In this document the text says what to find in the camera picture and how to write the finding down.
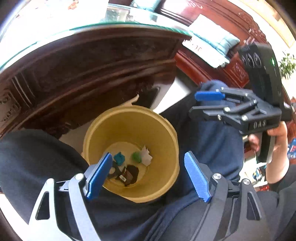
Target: light blue cushion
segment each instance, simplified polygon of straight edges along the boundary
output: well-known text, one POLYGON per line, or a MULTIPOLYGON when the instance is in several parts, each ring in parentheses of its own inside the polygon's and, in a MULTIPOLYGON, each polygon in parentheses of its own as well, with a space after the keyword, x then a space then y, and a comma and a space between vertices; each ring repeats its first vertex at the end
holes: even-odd
POLYGON ((206 41, 195 36, 193 33, 191 40, 183 41, 183 46, 197 54, 213 68, 218 68, 219 66, 225 67, 226 64, 229 64, 228 57, 219 53, 206 41))
POLYGON ((154 12, 160 1, 161 0, 133 0, 130 6, 154 12))
POLYGON ((239 43, 237 37, 202 14, 189 26, 189 29, 224 56, 227 55, 229 49, 239 43))

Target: finger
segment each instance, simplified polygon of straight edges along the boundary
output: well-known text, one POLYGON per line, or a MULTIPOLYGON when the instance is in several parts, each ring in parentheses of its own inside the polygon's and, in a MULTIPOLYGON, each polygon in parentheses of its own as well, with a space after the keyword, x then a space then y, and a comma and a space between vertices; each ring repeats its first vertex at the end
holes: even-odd
POLYGON ((287 126, 285 122, 281 122, 277 128, 273 128, 267 131, 270 136, 287 137, 287 126))
POLYGON ((248 140, 250 143, 253 143, 255 145, 259 145, 259 138, 254 134, 249 135, 248 140))
POLYGON ((254 152, 258 152, 260 149, 259 145, 256 145, 256 144, 250 144, 250 146, 254 152))

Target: trash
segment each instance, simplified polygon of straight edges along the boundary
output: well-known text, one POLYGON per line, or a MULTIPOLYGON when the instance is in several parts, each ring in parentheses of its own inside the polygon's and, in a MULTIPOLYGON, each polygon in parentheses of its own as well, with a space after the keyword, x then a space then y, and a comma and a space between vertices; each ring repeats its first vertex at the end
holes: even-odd
POLYGON ((118 165, 114 161, 112 162, 111 169, 113 169, 113 168, 114 168, 115 171, 113 173, 109 172, 109 174, 107 176, 108 178, 117 177, 118 175, 121 174, 121 170, 119 169, 118 165))
POLYGON ((149 155, 149 151, 146 149, 146 146, 143 146, 142 150, 140 151, 140 156, 142 163, 145 166, 149 166, 151 164, 152 156, 149 155))
POLYGON ((142 158, 141 158, 141 154, 139 151, 134 152, 131 155, 132 160, 136 161, 137 163, 141 163, 142 162, 142 158))
POLYGON ((115 167, 111 167, 109 174, 112 175, 115 172, 115 167))
POLYGON ((113 159, 115 160, 117 165, 121 166, 126 158, 124 157, 124 155, 121 154, 121 152, 119 152, 116 155, 114 155, 113 159))
POLYGON ((128 165, 126 169, 132 174, 133 179, 131 180, 130 184, 134 184, 137 179, 138 179, 138 174, 139 174, 139 168, 133 166, 133 165, 128 165))
POLYGON ((119 170, 122 172, 123 169, 125 168, 125 165, 121 165, 121 166, 118 166, 119 170))
POLYGON ((126 168, 124 168, 123 172, 116 179, 123 182, 125 186, 128 186, 133 180, 133 175, 126 168))

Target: yellow bucket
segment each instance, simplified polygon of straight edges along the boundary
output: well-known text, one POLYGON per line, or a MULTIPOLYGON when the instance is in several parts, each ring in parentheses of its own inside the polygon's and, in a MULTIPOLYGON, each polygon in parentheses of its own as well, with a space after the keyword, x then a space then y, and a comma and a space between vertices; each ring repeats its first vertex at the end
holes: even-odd
POLYGON ((83 156, 96 164, 103 153, 112 156, 120 152, 124 164, 139 168, 136 183, 124 186, 116 179, 106 179, 104 187, 133 202, 154 200, 166 193, 179 174, 177 133, 162 116, 141 106, 118 106, 97 117, 87 130, 83 142, 83 156), (131 154, 143 146, 153 157, 145 166, 131 159, 131 154))

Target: glass tabletop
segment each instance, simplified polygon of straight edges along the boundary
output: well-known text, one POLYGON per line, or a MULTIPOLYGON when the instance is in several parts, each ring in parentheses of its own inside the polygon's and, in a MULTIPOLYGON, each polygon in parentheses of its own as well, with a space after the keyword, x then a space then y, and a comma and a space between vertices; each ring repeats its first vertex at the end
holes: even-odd
POLYGON ((29 52, 28 48, 34 45, 37 48, 38 44, 42 46, 41 42, 45 44, 86 27, 106 24, 153 25, 190 35, 187 26, 165 16, 108 4, 106 0, 31 0, 18 12, 0 38, 0 70, 24 50, 29 52))

